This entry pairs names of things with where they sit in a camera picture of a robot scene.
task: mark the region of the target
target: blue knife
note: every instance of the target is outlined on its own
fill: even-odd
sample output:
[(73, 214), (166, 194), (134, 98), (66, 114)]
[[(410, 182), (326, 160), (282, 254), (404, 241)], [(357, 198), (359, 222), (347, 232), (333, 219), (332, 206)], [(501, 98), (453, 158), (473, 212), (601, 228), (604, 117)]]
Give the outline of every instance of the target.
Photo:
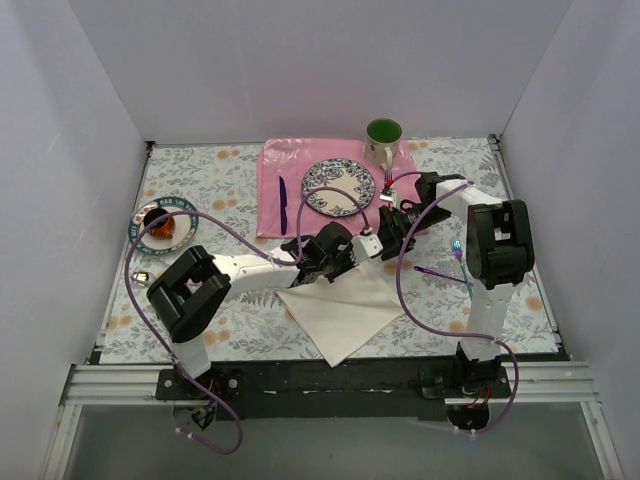
[(287, 187), (284, 178), (280, 179), (280, 235), (287, 233)]

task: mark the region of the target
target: floral tablecloth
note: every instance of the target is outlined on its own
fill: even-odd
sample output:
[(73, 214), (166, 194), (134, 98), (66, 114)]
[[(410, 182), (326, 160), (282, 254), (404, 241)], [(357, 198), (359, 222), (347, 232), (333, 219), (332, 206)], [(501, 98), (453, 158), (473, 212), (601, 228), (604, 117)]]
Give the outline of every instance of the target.
[[(440, 174), (460, 173), (488, 194), (507, 198), (486, 139), (412, 140), (410, 147), (418, 169)], [(261, 148), (258, 144), (156, 147), (149, 159), (140, 204), (165, 195), (181, 196), (200, 211), (223, 220), (262, 249), (274, 248), (282, 241), (255, 238), (256, 162)], [(450, 249), (453, 236), (465, 238), (461, 222), (454, 218), (435, 225), (428, 235), (418, 238), (415, 250), (405, 255), (402, 284), (409, 307), (423, 322), (442, 330), (464, 332), (471, 305), (465, 286), (413, 270), (414, 265), (420, 265), (458, 276), (459, 267)], [(202, 219), (191, 244), (201, 244), (213, 254), (248, 253), (244, 246)], [(149, 257), (136, 253), (134, 269), (159, 274), (179, 255), (180, 252), (175, 252), (165, 257)], [(393, 286), (395, 260), (374, 260), (373, 265)], [(144, 288), (134, 289), (147, 315), (164, 333), (147, 302)], [(211, 321), (205, 339), (212, 361), (320, 358), (313, 342), (273, 291), (246, 293), (225, 303)], [(532, 274), (526, 276), (513, 296), (503, 339), (515, 352), (557, 351)], [(455, 339), (432, 335), (402, 316), (353, 357), (451, 355), (455, 345)], [(167, 361), (167, 354), (136, 315), (123, 277), (120, 278), (100, 363)]]

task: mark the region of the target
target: white napkin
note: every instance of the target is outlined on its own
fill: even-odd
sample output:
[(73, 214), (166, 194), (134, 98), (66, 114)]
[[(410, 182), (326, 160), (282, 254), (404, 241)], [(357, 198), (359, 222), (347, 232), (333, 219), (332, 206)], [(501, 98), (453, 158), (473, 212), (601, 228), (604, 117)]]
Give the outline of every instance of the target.
[(334, 283), (322, 277), (278, 295), (332, 367), (402, 314), (396, 292), (369, 262)]

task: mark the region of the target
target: decorative plate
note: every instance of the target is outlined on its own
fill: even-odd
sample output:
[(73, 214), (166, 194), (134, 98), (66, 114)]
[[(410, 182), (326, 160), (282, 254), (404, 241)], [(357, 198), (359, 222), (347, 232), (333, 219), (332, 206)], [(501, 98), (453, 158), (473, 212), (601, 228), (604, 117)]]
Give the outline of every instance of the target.
[[(197, 212), (198, 209), (184, 198), (161, 197), (147, 203), (141, 207), (129, 222), (129, 241), (133, 243), (138, 233), (144, 228), (144, 217), (151, 210), (164, 208), (167, 212), (178, 210), (191, 210)], [(185, 246), (191, 240), (193, 234), (198, 229), (198, 217), (189, 215), (177, 215), (172, 217), (175, 220), (175, 228), (172, 238), (158, 238), (146, 233), (142, 241), (138, 244), (137, 250), (147, 255), (166, 255)]]
[[(366, 208), (376, 193), (373, 175), (365, 167), (346, 158), (331, 158), (316, 163), (302, 179), (302, 194), (319, 187), (335, 187), (351, 194)], [(358, 212), (351, 200), (337, 192), (317, 192), (307, 199), (315, 211), (330, 217), (347, 217)]]

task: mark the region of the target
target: white wall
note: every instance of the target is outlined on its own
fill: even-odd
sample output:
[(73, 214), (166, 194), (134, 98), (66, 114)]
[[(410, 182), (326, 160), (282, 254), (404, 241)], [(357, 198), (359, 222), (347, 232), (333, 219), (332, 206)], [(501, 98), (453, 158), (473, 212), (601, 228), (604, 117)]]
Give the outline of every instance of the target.
[(504, 133), (562, 337), (640, 475), (640, 3), (573, 2)]
[(144, 143), (64, 0), (0, 0), (0, 478), (37, 478), (91, 351)]
[(502, 132), (570, 0), (69, 0), (160, 143)]

